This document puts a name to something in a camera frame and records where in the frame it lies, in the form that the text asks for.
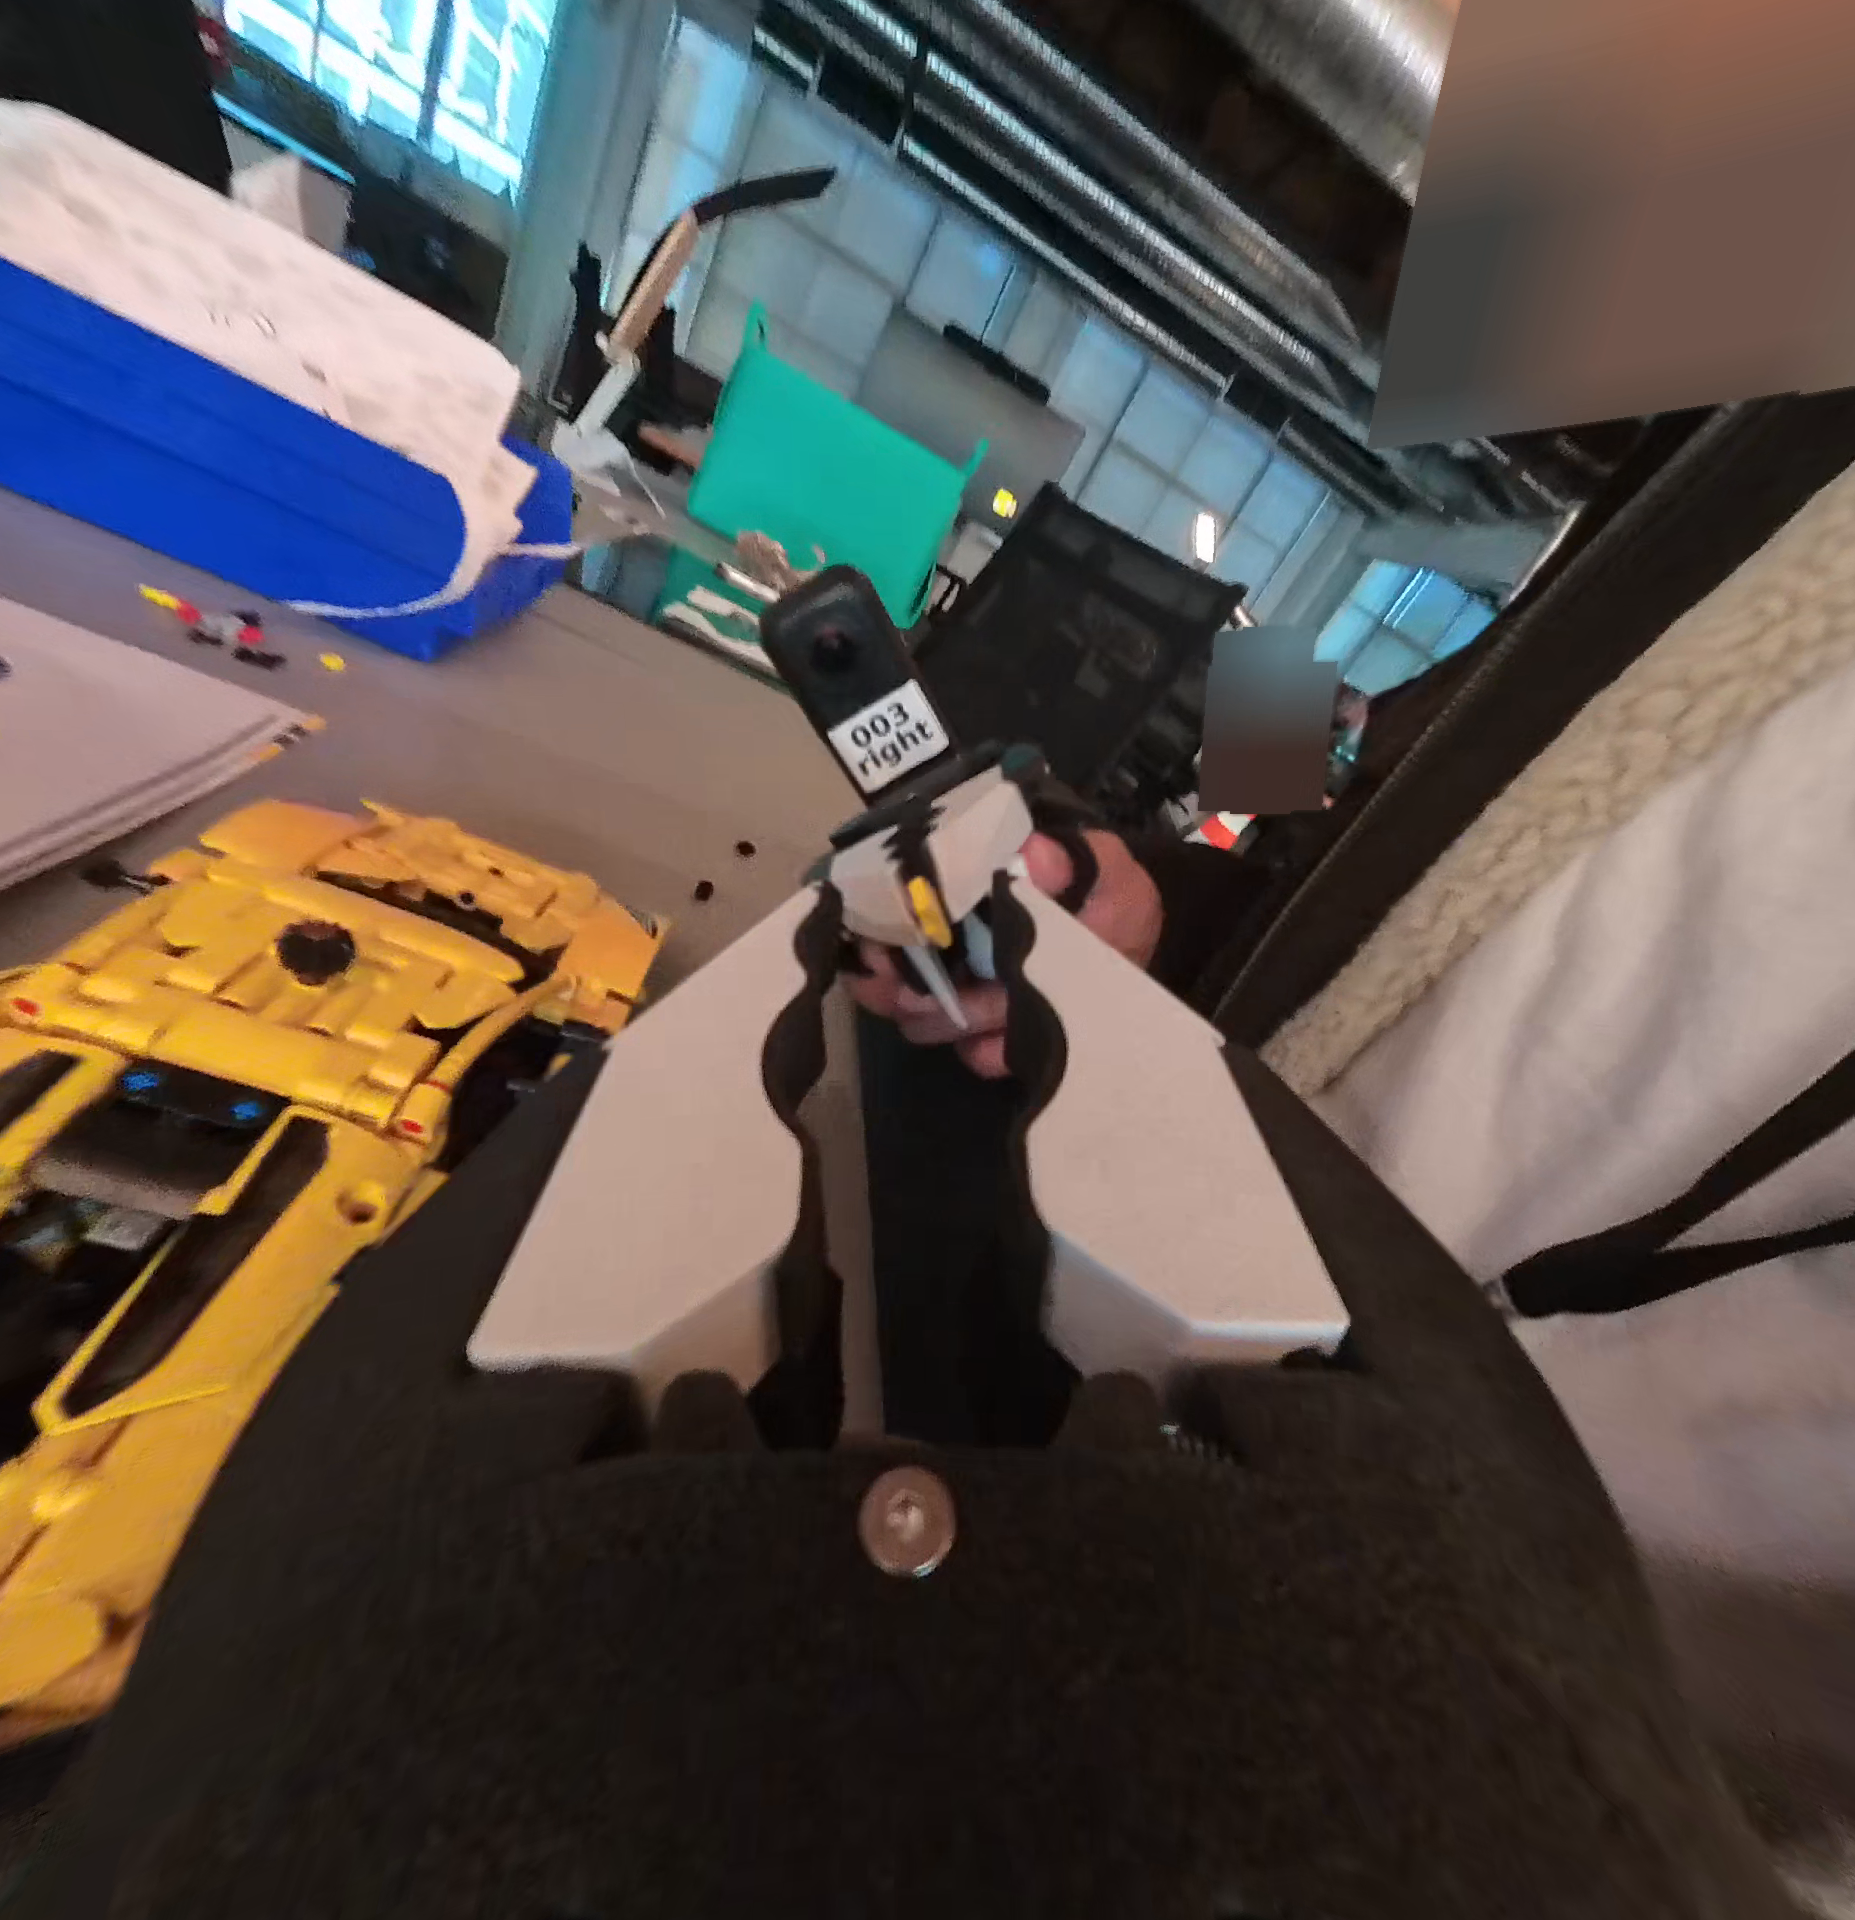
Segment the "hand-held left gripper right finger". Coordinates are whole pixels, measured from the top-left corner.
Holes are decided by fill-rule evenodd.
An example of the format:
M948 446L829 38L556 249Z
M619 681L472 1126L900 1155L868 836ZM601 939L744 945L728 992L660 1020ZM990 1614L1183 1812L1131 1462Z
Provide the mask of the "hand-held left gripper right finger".
M1046 1343L1165 1409L1204 1370L1330 1357L1346 1303L1220 1033L1029 879L997 899Z

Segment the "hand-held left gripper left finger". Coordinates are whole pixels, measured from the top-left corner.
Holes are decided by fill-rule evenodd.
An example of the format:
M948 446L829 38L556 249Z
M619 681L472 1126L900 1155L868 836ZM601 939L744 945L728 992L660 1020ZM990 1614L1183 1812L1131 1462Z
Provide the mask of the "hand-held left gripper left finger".
M476 1376L789 1383L871 1442L884 1386L840 899L800 886L622 1032L467 1337Z

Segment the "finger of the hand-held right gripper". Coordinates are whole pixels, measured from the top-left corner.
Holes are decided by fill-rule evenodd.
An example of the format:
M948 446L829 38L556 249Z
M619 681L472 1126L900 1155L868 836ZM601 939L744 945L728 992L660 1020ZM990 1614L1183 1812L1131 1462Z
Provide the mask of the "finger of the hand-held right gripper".
M922 878L958 928L990 896L991 879L1014 866L1034 836L1018 780L960 780L922 800Z
M891 839L859 839L827 860L827 883L839 892L844 929L860 942L927 942L909 882Z

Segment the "yellow toy brick car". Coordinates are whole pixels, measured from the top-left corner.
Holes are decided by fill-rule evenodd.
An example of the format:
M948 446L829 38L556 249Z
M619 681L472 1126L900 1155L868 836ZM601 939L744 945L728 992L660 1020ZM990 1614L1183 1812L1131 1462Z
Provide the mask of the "yellow toy brick car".
M98 1719L345 1271L635 1013L668 922L443 818L257 801L0 973L0 1755ZM347 926L299 987L283 928Z

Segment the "person's right forearm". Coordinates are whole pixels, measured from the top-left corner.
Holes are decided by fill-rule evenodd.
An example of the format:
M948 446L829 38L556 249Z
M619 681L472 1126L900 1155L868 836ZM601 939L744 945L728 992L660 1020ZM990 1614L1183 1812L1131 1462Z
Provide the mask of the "person's right forearm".
M1204 837L1132 836L1129 849L1160 899L1144 969L1209 1016L1237 978L1282 891L1282 849L1259 828L1224 851Z

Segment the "grey desk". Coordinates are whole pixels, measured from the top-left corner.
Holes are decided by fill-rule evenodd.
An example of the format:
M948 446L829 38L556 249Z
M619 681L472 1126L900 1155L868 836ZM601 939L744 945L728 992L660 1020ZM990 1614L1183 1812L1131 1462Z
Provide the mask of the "grey desk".
M665 917L645 996L781 899L807 842L844 815L844 777L822 773L789 695L567 586L435 664L375 647L356 654L352 692L309 697L337 727L316 745L314 766L239 777L254 788L217 821L188 828L175 851L257 801L443 818ZM752 839L754 860L734 860L734 839ZM146 873L159 858L125 871ZM718 883L708 903L691 899L701 878ZM94 887L107 903L90 905L79 928L71 911L53 917L64 939L12 967L37 965L129 899ZM530 1115L541 1086L435 1190L457 1230L450 1253L494 1248L504 1219L519 1219L546 1181L559 1135L551 1113ZM537 1160L530 1144L543 1152ZM377 1274L371 1255L402 1230L345 1271L335 1298ZM12 1768L9 1755L31 1750L54 1769L61 1748L94 1724L0 1755L0 1772Z

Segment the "person's right hand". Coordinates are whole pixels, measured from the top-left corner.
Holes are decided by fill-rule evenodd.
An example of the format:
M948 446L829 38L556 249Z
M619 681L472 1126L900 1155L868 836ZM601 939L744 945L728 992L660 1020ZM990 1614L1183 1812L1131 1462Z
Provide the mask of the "person's right hand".
M1073 851L1083 849L1091 863L1078 922L1111 945L1131 965L1145 969L1163 937L1161 895L1132 851L1104 828L1083 828L1075 842L1062 842L1035 830L1018 853L1018 862L1040 892L1066 896L1075 886ZM1007 990L960 974L953 985L953 1016L887 947L863 944L859 969L845 974L844 987L852 1002L874 1020L887 1020L911 1045L948 1047L972 1074L986 1081L1008 1075L1007 1063Z

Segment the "green booklet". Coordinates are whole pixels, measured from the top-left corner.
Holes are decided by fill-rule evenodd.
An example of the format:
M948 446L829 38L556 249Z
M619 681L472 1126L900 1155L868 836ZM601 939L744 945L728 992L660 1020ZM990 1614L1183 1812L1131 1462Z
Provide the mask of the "green booklet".
M651 622L739 664L778 675L762 646L768 606L733 584L718 563L689 548L668 548Z

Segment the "black mesh chair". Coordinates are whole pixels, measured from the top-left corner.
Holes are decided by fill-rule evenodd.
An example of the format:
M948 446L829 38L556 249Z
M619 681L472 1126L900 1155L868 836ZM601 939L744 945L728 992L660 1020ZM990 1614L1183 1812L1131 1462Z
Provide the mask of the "black mesh chair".
M1045 483L911 638L953 739L1035 746L1083 800L1245 602L1243 584L1131 536Z

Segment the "white paper strip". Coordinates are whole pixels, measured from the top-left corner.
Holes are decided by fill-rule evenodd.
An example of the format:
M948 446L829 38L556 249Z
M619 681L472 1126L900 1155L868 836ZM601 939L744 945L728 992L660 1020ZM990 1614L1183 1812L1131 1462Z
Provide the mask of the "white paper strip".
M566 563L582 552L582 543L567 541L516 541L504 545L476 574L461 588L436 588L429 594L405 599L394 606L356 607L323 602L314 599L285 599L288 611L329 622L390 622L416 621L433 615L464 615L474 626L497 626L530 609L560 579Z

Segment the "curved wood and black lamp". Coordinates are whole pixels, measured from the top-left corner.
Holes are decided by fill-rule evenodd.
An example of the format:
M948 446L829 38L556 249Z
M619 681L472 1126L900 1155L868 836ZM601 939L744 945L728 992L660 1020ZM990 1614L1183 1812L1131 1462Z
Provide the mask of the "curved wood and black lamp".
M551 433L551 454L578 486L619 492L611 474L626 468L632 458L624 441L611 430L611 419L635 386L642 370L642 348L646 348L676 282L700 247L701 229L742 211L813 204L835 183L836 175L835 166L818 166L739 179L691 200L668 222L646 254L619 313L609 323L594 325L594 348L603 364L601 378L578 405L578 415L562 419Z

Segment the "white shirt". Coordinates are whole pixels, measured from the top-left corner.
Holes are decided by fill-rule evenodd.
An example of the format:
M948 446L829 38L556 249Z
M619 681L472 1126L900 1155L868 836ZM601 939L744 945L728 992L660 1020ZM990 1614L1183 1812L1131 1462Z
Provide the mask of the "white shirt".
M1686 1188L1855 1045L1855 661L1490 929L1316 1108L1480 1283ZM1516 1325L1801 1916L1855 1916L1855 1247Z

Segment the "pile of small bricks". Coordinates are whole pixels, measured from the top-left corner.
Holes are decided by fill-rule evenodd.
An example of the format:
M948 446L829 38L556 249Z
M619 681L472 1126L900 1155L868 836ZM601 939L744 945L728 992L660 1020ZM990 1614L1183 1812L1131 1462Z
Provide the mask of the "pile of small bricks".
M140 601L172 617L195 646L227 652L232 659L257 670L277 670L285 655L271 646L266 626L257 611L204 611L192 599L140 584Z

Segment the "white patterned paper bag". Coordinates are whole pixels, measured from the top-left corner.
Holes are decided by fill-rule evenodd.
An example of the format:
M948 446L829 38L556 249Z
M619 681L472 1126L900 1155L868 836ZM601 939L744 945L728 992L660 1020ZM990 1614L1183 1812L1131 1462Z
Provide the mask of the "white patterned paper bag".
M0 98L0 263L442 478L460 573L519 538L519 370L469 328L58 109Z

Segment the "blue plastic bin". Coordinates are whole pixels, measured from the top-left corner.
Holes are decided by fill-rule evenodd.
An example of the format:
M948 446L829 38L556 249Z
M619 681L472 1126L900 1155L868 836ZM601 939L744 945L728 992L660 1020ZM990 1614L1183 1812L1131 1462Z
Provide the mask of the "blue plastic bin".
M567 541L570 472L515 438L504 448L532 468L516 541ZM129 323L79 319L73 295L2 263L0 489L277 606L447 588L464 535L442 478ZM504 622L337 628L430 662Z

